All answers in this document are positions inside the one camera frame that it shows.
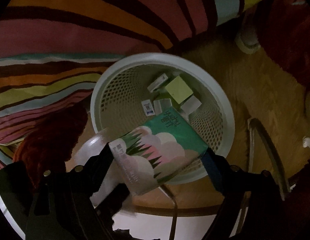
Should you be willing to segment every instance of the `orange stripe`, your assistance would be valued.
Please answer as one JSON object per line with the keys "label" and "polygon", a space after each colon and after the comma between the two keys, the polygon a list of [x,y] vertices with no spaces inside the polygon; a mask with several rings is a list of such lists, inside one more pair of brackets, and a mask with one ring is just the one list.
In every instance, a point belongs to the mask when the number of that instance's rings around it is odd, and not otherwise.
{"label": "orange stripe", "polygon": [[107,67],[103,66],[94,68],[75,68],[54,75],[30,74],[23,76],[4,77],[0,78],[0,88],[5,86],[20,86],[25,84],[47,84],[75,74],[88,73],[88,72],[104,72],[106,69]]}
{"label": "orange stripe", "polygon": [[160,30],[103,0],[11,0],[8,6],[40,6],[73,12],[148,36],[159,41],[165,49],[172,46]]}

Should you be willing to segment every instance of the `striped fabric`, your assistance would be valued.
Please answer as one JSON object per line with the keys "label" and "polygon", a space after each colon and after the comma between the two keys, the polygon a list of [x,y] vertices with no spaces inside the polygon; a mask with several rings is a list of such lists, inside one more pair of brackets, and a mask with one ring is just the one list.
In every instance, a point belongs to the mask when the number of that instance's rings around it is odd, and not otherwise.
{"label": "striped fabric", "polygon": [[261,0],[11,0],[0,19],[0,144],[92,92],[124,56],[159,52]]}

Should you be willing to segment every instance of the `green sticky note block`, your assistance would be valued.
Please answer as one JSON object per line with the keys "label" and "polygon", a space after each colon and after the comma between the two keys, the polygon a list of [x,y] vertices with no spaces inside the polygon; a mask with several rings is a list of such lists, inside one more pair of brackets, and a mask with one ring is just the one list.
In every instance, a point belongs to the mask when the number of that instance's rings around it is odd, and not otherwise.
{"label": "green sticky note block", "polygon": [[193,94],[193,91],[188,87],[188,85],[180,76],[174,78],[165,87],[165,89],[178,104],[182,103],[185,99]]}

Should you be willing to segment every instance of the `basket rim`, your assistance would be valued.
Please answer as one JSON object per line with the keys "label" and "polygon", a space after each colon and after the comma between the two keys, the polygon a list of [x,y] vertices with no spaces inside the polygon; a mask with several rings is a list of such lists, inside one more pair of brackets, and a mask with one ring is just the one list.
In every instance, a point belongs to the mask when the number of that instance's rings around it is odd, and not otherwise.
{"label": "basket rim", "polygon": [[[217,81],[198,65],[184,58],[165,53],[141,53],[125,57],[111,65],[99,78],[92,93],[90,113],[94,131],[97,133],[103,129],[101,125],[100,107],[102,93],[114,76],[132,67],[139,65],[167,65],[195,77],[206,87],[215,98],[221,109],[223,119],[223,137],[217,155],[227,157],[233,144],[235,135],[235,120],[231,103]],[[207,175],[204,167],[187,174],[177,175],[168,184],[182,184],[201,179]]]}

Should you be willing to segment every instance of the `red fabric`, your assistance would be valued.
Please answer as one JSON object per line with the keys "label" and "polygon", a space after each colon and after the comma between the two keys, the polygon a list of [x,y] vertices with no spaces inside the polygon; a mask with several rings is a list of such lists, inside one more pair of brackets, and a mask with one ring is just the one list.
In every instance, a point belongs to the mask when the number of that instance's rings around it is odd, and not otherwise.
{"label": "red fabric", "polygon": [[274,0],[258,38],[268,56],[310,90],[310,7]]}
{"label": "red fabric", "polygon": [[13,161],[23,161],[36,189],[44,171],[66,172],[65,162],[87,123],[82,105],[64,109],[47,118],[19,145]]}

